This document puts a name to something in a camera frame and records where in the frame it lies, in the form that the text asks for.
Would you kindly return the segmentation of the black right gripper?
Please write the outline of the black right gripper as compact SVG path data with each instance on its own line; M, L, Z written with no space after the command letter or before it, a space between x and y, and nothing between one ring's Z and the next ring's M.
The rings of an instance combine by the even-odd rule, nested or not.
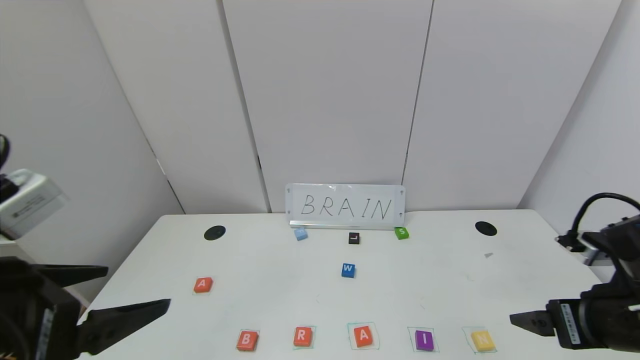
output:
M565 349L638 353L639 312L631 310L638 304L638 291L591 290L584 291L579 299L551 300L547 311L510 314L509 320L540 337L557 336Z

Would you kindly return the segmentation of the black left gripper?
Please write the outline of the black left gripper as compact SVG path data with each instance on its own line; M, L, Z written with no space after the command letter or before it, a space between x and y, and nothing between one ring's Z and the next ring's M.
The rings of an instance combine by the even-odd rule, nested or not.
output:
M82 304L66 290L108 275L101 265L33 264L16 256L1 257L1 358L69 360L102 353L148 326L169 310L162 299L91 310L75 323Z

